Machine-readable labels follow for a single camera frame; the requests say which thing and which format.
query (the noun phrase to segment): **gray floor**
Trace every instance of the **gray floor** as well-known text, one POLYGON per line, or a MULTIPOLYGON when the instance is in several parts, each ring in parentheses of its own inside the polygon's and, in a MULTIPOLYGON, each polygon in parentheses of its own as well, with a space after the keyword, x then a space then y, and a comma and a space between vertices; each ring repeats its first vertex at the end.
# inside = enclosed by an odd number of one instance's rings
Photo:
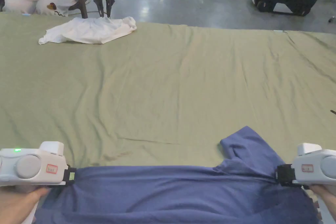
MULTIPOLYGON (((96 11, 91 1, 88 11, 96 11)), ((336 15, 335 0, 318 0, 306 17, 260 13, 251 0, 115 0, 112 18, 230 29, 299 30, 336 33, 327 20, 336 15)), ((89 13, 97 17, 98 13, 89 13)))

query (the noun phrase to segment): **white plastic casing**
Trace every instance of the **white plastic casing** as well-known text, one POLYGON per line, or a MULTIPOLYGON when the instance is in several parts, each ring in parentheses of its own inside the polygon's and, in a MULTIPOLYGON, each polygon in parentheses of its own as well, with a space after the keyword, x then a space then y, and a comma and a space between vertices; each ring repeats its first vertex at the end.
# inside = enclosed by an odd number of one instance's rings
POLYGON ((43 142, 40 147, 20 151, 1 149, 0 186, 65 184, 62 180, 68 166, 63 156, 64 145, 43 142))
POLYGON ((336 185, 336 179, 333 178, 336 177, 336 164, 332 166, 328 162, 333 157, 336 157, 336 151, 332 150, 318 150, 297 156, 292 164, 296 177, 296 182, 293 183, 336 185))

